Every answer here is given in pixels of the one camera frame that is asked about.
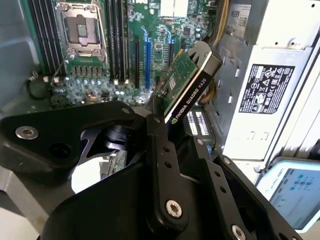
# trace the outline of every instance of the chip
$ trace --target chip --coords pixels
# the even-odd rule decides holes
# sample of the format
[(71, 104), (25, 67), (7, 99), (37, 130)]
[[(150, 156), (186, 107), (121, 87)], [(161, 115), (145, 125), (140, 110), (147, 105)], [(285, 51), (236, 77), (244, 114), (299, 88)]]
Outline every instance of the chip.
[(184, 27), (183, 28), (183, 35), (189, 36), (190, 35), (190, 28), (189, 27)]

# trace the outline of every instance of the black wire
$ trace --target black wire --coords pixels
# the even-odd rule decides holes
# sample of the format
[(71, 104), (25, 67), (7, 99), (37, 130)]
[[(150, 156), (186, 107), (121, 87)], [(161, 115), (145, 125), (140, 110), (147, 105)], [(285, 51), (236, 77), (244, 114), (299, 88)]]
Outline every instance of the black wire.
[(33, 93), (31, 92), (31, 89), (30, 89), (30, 84), (31, 84), (31, 80), (28, 79), (25, 82), (25, 88), (26, 88), (26, 92), (28, 93), (30, 98), (32, 98), (33, 100), (44, 100), (44, 99), (46, 99), (48, 97), (48, 95), (45, 95), (45, 96), (35, 96), (35, 95), (33, 95)]

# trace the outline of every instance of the green circuit board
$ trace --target green circuit board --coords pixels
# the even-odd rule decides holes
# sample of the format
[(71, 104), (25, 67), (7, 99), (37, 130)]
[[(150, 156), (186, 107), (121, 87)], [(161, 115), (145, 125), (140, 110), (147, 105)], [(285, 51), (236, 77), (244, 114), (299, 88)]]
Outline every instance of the green circuit board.
[[(180, 49), (188, 52), (188, 49), (197, 41), (203, 40), (214, 28), (216, 8), (210, 5), (212, 1), (175, 1), (181, 7), (186, 7), (183, 16), (165, 16), (162, 10), (166, 8), (166, 2), (168, 1), (22, 0), (26, 13), (35, 13), (27, 14), (27, 17), (30, 30), (34, 30), (32, 35), (39, 55), (39, 67), (44, 74), (48, 72), (46, 54), (42, 50), (46, 46), (41, 45), (48, 39), (36, 40), (36, 37), (39, 37), (43, 26), (48, 30), (57, 31), (55, 41), (59, 43), (59, 63), (61, 62), (64, 68), (64, 74), (58, 74), (59, 80), (51, 82), (51, 106), (63, 108), (111, 100), (123, 101), (130, 106), (146, 104)], [(36, 4), (30, 3), (40, 5), (40, 10), (34, 7)], [(85, 26), (80, 24), (80, 20), (83, 19), (78, 19), (74, 24), (76, 17), (82, 13), (77, 13), (78, 16), (75, 14), (76, 17), (73, 19), (67, 19), (62, 15), (63, 11), (59, 11), (59, 3), (96, 4), (98, 14), (92, 23), (95, 24), (94, 28), (92, 24), (89, 25), (88, 20), (91, 19), (87, 16)], [(35, 18), (37, 13), (41, 13), (42, 5), (45, 5), (42, 8), (52, 11), (52, 18)], [(174, 11), (178, 11), (180, 5), (176, 6)], [(38, 24), (40, 31), (37, 31), (36, 23), (39, 21), (44, 23)], [(105, 59), (93, 55), (70, 54), (70, 46), (66, 41), (72, 42), (75, 26), (79, 39), (88, 37), (81, 34), (86, 35), (86, 30), (89, 34), (89, 27), (95, 31), (96, 39), (93, 42), (100, 46), (105, 43)], [(57, 69), (57, 65), (56, 63), (51, 69)]]
[(181, 50), (177, 54), (174, 62), (167, 69), (164, 79), (159, 83), (154, 92), (155, 95), (163, 98), (165, 115), (197, 70), (196, 64)]

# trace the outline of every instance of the monitor screen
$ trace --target monitor screen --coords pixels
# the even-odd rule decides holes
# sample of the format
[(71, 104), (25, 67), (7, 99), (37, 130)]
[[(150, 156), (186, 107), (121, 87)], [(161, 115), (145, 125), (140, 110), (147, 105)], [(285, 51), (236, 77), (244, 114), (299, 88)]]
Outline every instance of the monitor screen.
[(270, 199), (296, 230), (302, 230), (320, 210), (320, 171), (289, 168)]

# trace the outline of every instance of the silver screw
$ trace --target silver screw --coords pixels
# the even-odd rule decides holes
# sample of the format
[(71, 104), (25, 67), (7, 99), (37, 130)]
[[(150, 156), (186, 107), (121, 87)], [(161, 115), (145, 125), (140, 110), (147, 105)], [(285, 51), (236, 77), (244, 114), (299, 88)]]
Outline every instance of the silver screw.
[(128, 109), (124, 108), (124, 107), (122, 108), (122, 111), (125, 112), (126, 114), (130, 113), (130, 111)]
[(198, 138), (196, 141), (197, 141), (198, 144), (200, 144), (201, 146), (204, 145), (204, 141), (202, 141), (200, 138)]
[(76, 50), (74, 50), (73, 48), (68, 48), (67, 52), (68, 52), (68, 54), (75, 54)]
[(228, 158), (225, 158), (225, 157), (224, 157), (224, 158), (223, 158), (223, 161), (224, 161), (226, 164), (228, 164), (228, 165), (230, 164), (230, 161), (229, 161)]
[(237, 225), (232, 225), (231, 227), (233, 235), (236, 237), (237, 240), (246, 240), (246, 235), (244, 231)]
[(169, 200), (165, 204), (166, 211), (174, 218), (180, 218), (182, 215), (182, 209), (179, 203), (174, 200)]
[(60, 11), (67, 11), (69, 9), (69, 4), (60, 2), (56, 5), (56, 8)]
[(32, 126), (21, 126), (15, 130), (15, 135), (20, 139), (33, 140), (39, 136), (39, 133)]

